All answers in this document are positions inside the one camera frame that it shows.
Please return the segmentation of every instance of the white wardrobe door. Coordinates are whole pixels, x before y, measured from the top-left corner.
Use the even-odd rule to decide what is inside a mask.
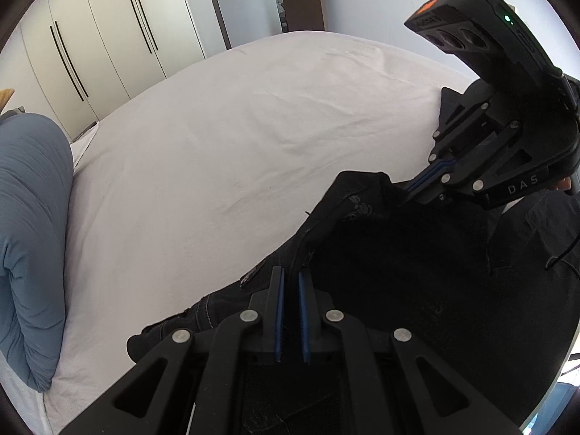
[[[89,0],[48,2],[89,104],[102,119],[129,101],[129,95],[101,40]]]
[[[134,0],[89,0],[105,47],[131,98],[165,78]]]
[[[140,0],[165,76],[204,59],[185,0]]]
[[[69,135],[60,124],[58,116],[48,103],[36,74],[34,74],[33,66],[26,53],[20,26],[16,27],[6,46],[0,52],[0,86],[15,89],[15,93],[5,107],[6,110],[24,106],[28,112],[49,117],[60,126],[66,136]]]
[[[80,87],[75,86],[71,68],[65,65],[66,56],[62,47],[56,45],[58,36],[48,0],[36,0],[22,18],[20,26],[26,52],[42,91],[60,123],[74,139],[97,121],[97,117],[80,92]]]

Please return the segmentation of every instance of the wardrobe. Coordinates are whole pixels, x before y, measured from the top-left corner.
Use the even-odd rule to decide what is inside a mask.
[[[186,0],[36,0],[20,24],[37,80],[71,139],[204,59]]]

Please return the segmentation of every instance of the white wall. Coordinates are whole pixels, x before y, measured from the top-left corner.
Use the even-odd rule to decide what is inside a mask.
[[[224,52],[225,42],[212,0],[187,0],[187,4],[206,58]]]
[[[218,0],[231,47],[282,32],[276,0]]]
[[[328,29],[364,37],[435,59],[475,77],[457,57],[436,49],[407,29],[404,21],[428,0],[326,0]],[[580,51],[562,20],[546,0],[505,0],[515,5],[552,62],[576,78],[580,76]]]
[[[60,126],[34,75],[20,26],[12,33],[0,53],[0,89],[3,88],[14,88],[14,94],[4,111],[24,106],[26,112],[43,114]]]

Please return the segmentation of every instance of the black jeans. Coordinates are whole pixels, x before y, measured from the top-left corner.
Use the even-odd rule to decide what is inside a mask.
[[[578,326],[578,281],[562,263],[548,272],[544,265],[579,231],[579,200],[559,191],[534,193],[501,216],[470,203],[404,203],[387,175],[343,172],[296,235],[239,281],[131,337],[128,353],[137,362],[175,329],[217,327],[268,287],[273,266],[285,269],[286,293],[295,293],[298,270],[309,265],[336,308],[369,328],[410,329],[520,425]],[[568,259],[580,263],[580,247]],[[284,332],[283,348],[297,344],[297,322],[287,318]],[[247,374],[246,433],[336,433],[334,383],[312,370],[294,391],[293,371]]]

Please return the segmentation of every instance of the cable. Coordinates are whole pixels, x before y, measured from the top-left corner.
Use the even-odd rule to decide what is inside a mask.
[[[576,247],[576,244],[578,242],[580,242],[580,233],[576,236],[576,238],[572,241],[572,243],[570,245],[568,245],[568,248],[566,248],[566,250],[564,250],[560,255],[558,255],[557,257],[552,256],[549,258],[549,260],[546,262],[546,266],[544,267],[544,270],[547,271],[550,268],[552,268],[559,261],[563,261],[570,269],[572,269],[574,271],[576,278],[580,279],[580,273],[578,273],[578,270],[571,263],[568,263],[567,261],[563,260],[563,258],[567,254],[569,254],[574,247]]]
[[[563,373],[561,373],[561,374],[560,374],[560,376],[564,376],[565,374],[572,373],[572,371],[575,371],[575,370],[577,370],[578,368],[580,368],[580,364],[579,364],[579,365],[576,365],[576,366],[574,366],[574,367],[572,367],[572,368],[570,368],[570,369],[569,369],[569,370],[567,370],[567,371],[564,371]]]

